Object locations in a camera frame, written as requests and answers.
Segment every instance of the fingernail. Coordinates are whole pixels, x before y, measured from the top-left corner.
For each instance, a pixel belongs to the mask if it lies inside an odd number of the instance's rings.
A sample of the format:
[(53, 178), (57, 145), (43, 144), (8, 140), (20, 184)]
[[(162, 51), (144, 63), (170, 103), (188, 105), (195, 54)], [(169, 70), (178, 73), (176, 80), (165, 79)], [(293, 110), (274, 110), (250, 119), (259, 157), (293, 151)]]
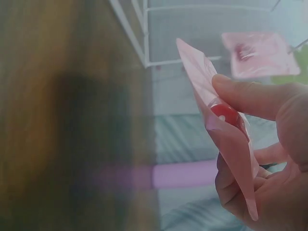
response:
[(228, 81), (230, 81), (229, 77), (226, 77), (226, 76), (220, 75), (220, 74), (214, 75), (213, 79), (212, 79), (212, 83), (215, 83), (215, 84), (224, 84)]

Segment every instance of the pink plastic wrapper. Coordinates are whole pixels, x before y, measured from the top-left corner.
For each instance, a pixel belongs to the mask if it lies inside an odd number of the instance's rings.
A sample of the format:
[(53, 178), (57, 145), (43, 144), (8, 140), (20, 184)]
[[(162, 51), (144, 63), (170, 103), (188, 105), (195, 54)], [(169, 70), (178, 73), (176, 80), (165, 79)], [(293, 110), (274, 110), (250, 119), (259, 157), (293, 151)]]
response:
[(217, 72), (205, 55), (179, 38), (177, 46), (205, 128), (241, 188), (251, 218), (257, 220), (253, 179), (258, 173), (259, 164), (253, 154), (249, 123), (244, 114), (219, 99), (212, 86), (212, 77)]
[(231, 52), (232, 75), (238, 79), (277, 75), (298, 75), (289, 45), (272, 32), (223, 33), (222, 41)]

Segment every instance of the metal bar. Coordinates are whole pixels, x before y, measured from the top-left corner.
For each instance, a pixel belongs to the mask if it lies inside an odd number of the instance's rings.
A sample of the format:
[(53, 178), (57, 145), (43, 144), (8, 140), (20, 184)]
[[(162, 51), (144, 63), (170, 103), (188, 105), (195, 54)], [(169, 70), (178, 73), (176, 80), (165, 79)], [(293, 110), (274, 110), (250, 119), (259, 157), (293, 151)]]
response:
[(145, 56), (118, 0), (109, 0), (140, 61), (146, 67)]
[(278, 0), (277, 2), (276, 2), (276, 4), (273, 6), (273, 8), (271, 9), (271, 12), (273, 12), (275, 9), (276, 9), (276, 7), (279, 5), (279, 3), (281, 2), (281, 0)]
[(138, 18), (140, 27), (141, 27), (142, 31), (144, 32), (143, 15), (142, 15), (142, 11), (141, 11), (140, 5), (138, 3), (138, 0), (131, 0), (131, 4), (133, 5), (133, 8), (135, 10), (135, 13), (136, 13), (136, 16)]
[(260, 7), (250, 7), (250, 6), (226, 6), (226, 5), (213, 5), (213, 4), (195, 4), (195, 5), (175, 5), (175, 6), (162, 6), (162, 7), (151, 7), (147, 11), (162, 11), (162, 10), (175, 10), (175, 9), (188, 9), (188, 8), (229, 8), (229, 9), (240, 9), (240, 10), (250, 10), (250, 11), (264, 11), (270, 12), (269, 9)]
[[(208, 57), (209, 60), (211, 61), (219, 61), (222, 59), (221, 56), (212, 56)], [(160, 61), (160, 62), (149, 62), (149, 66), (161, 66), (161, 65), (169, 65), (169, 64), (180, 64), (182, 63), (181, 59), (176, 59), (176, 60), (168, 60), (168, 61)]]
[(308, 43), (308, 39), (304, 40), (303, 42), (301, 42), (300, 44), (298, 44), (296, 47), (293, 47), (289, 53), (292, 53), (294, 51), (296, 51), (297, 49), (301, 48), (302, 46), (304, 46), (306, 43)]
[(145, 65), (149, 66), (150, 62), (150, 32), (149, 32), (149, 12), (148, 9), (148, 0), (143, 0), (143, 28), (144, 28), (144, 56), (145, 56)]

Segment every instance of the red candy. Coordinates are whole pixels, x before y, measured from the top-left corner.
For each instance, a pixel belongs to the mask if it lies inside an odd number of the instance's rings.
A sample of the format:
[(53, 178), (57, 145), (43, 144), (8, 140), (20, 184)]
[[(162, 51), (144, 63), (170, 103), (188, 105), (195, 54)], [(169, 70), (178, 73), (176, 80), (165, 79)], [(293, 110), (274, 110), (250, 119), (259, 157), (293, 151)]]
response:
[(233, 108), (223, 104), (216, 104), (211, 107), (211, 111), (221, 120), (224, 120), (228, 124), (238, 127), (238, 120), (240, 115)]
[(252, 47), (241, 43), (235, 46), (235, 52), (239, 61), (247, 61), (252, 57), (248, 55), (254, 53), (255, 50)]
[(211, 111), (221, 120), (237, 127), (247, 138), (245, 124), (240, 114), (227, 104), (215, 104), (211, 106)]

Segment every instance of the finger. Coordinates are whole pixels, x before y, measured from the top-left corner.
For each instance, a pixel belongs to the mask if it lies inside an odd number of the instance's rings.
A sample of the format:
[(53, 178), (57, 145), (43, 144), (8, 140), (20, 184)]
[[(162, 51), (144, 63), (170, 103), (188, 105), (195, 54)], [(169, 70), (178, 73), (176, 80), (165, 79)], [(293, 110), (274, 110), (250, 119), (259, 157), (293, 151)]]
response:
[(217, 169), (218, 173), (215, 178), (216, 188), (224, 189), (235, 181), (231, 170), (229, 169), (226, 161), (223, 159), (221, 154), (219, 154), (217, 158)]
[(254, 155), (260, 165), (280, 164), (286, 162), (288, 158), (287, 151), (279, 142), (267, 148), (255, 150)]
[(242, 191), (221, 154), (217, 159), (218, 174), (215, 178), (216, 191), (223, 208), (241, 218), (246, 209)]
[(269, 120), (275, 120), (280, 108), (303, 88), (294, 84), (236, 82), (223, 75), (215, 75), (212, 84), (222, 100), (237, 111)]
[(267, 179), (271, 175), (271, 172), (267, 171), (266, 169), (259, 167), (259, 172), (257, 177)]

